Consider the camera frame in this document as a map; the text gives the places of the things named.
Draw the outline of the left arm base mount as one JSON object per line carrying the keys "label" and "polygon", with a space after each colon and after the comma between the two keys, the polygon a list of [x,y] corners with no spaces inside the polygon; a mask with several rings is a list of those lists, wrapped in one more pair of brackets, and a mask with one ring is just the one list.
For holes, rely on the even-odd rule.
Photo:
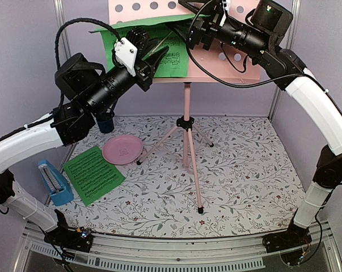
{"label": "left arm base mount", "polygon": [[91,230],[84,227],[69,227],[64,214],[57,209],[54,211],[58,220],[57,227],[50,232],[45,232],[44,241],[62,249],[89,253],[94,239]]}

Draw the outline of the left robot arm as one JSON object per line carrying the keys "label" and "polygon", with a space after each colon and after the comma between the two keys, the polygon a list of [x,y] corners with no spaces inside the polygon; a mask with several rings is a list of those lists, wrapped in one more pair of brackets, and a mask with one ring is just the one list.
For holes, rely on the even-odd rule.
{"label": "left robot arm", "polygon": [[147,91],[167,46],[154,50],[157,39],[116,42],[113,55],[116,64],[105,70],[77,53],[58,68],[56,86],[68,103],[54,108],[35,122],[0,138],[0,205],[16,211],[37,224],[62,246],[74,240],[62,212],[44,206],[26,192],[10,172],[14,164],[38,153],[69,146],[87,137],[95,121],[105,114],[134,85]]}

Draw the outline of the green sheet music stack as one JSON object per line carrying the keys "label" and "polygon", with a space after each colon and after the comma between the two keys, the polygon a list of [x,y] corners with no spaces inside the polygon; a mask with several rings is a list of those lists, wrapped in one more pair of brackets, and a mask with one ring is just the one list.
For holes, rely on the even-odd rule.
{"label": "green sheet music stack", "polygon": [[103,158],[98,146],[66,162],[64,170],[86,207],[125,180],[123,174]]}

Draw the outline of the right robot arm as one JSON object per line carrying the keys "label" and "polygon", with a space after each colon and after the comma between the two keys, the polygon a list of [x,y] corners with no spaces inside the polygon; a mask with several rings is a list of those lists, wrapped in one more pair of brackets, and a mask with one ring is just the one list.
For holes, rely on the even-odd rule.
{"label": "right robot arm", "polygon": [[176,33],[181,28],[187,52],[196,45],[209,50],[214,40],[232,46],[264,69],[268,83],[292,97],[309,115],[327,141],[305,199],[294,214],[291,228],[283,233],[287,247],[296,246],[305,236],[333,190],[342,182],[342,113],[328,91],[315,79],[305,63],[291,50],[281,47],[293,14],[275,1],[260,1],[243,22],[229,15],[230,1],[181,1],[194,14],[189,23],[170,23]]}

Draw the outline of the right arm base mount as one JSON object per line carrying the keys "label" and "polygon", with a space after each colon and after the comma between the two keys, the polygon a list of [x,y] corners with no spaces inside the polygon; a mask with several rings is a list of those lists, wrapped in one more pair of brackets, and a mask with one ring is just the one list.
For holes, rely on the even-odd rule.
{"label": "right arm base mount", "polygon": [[267,234],[262,239],[267,253],[299,247],[296,251],[281,255],[282,261],[289,266],[298,266],[302,263],[311,242],[312,238],[309,229],[301,228],[293,222],[289,224],[285,231]]}

